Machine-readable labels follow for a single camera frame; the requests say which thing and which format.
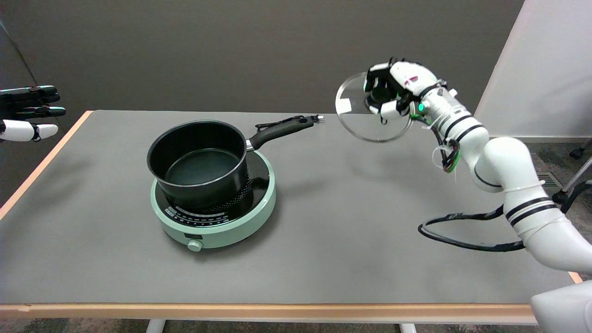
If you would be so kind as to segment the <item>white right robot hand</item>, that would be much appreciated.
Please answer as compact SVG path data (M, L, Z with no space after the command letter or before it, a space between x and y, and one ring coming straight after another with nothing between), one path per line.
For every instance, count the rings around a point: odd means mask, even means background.
M421 103L429 91L440 87L446 88L447 82L422 64L392 57L366 72L364 106L386 124L395 115L407 116L412 103Z

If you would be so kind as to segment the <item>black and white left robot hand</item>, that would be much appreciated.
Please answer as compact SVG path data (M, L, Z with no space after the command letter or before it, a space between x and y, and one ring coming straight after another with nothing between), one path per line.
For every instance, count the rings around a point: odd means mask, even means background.
M61 99L53 85L26 86L0 91L1 141L38 142L57 134L59 126L32 123L38 118L66 115L63 107L53 107Z

